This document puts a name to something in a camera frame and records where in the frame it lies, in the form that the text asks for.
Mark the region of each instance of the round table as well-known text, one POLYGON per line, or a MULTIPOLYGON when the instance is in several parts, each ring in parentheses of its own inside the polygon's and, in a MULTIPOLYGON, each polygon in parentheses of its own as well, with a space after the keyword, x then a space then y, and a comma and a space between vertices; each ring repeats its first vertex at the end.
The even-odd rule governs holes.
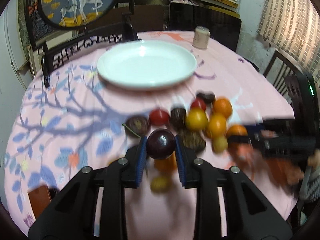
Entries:
MULTIPOLYGON (((38 73, 28 87, 13 125, 5 154, 5 192, 13 221, 25 233, 34 221, 28 192, 41 184, 62 189, 83 166, 107 166, 137 144, 124 133, 131 115, 148 114, 155 107, 189 108, 198 90, 230 99, 231 123, 253 123, 262 117, 293 116, 287 101, 265 77, 230 49, 210 39, 207 50, 192 47, 193 32, 140 33, 144 40, 163 40, 193 53, 197 69, 187 81, 162 91, 125 91, 100 80, 98 58, 111 47, 97 44, 78 52, 50 76, 50 88, 38 73)), ((228 169, 237 160, 225 151, 212 152, 211 142, 201 158, 228 169)), ((257 152, 239 156, 241 168, 284 219, 296 203, 288 186, 276 182, 267 162, 257 152)), ((125 191, 129 239, 192 239, 196 192, 182 188, 174 174, 170 192, 153 195, 150 181, 157 176, 149 165, 138 189, 125 191)), ((99 219, 97 218, 95 234, 99 219)))

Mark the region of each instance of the curtain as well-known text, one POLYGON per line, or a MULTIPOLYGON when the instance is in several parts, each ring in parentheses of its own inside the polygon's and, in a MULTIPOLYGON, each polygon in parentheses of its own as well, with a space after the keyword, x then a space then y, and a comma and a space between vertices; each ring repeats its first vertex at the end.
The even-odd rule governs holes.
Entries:
POLYGON ((258 33, 320 83, 320 20, 310 0, 265 0, 258 33))

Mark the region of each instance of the white oval plate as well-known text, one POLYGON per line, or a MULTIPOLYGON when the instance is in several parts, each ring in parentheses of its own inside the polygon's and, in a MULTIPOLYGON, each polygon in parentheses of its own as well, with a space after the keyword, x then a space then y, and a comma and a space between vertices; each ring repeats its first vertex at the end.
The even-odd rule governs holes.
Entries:
POLYGON ((130 41, 106 51, 98 73, 124 88, 150 90, 177 84, 196 69, 196 58, 185 48, 164 41, 130 41))

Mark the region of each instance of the colorful artwork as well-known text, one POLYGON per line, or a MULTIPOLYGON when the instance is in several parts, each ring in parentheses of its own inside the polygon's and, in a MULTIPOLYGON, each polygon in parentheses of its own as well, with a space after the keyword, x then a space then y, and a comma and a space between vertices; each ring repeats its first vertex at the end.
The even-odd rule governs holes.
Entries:
POLYGON ((63 27, 86 25, 109 8, 112 0, 41 0, 44 15, 63 27))

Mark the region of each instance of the red tomato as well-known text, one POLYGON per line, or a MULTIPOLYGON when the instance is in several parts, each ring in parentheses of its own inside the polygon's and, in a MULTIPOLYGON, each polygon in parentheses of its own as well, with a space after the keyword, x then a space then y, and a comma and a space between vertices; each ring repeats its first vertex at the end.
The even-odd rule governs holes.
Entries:
POLYGON ((207 105, 201 98, 196 98, 192 103, 190 108, 200 108, 203 111, 207 109, 207 105))
POLYGON ((151 125, 161 126, 169 123, 170 115, 167 111, 160 108, 150 112, 149 120, 151 125))

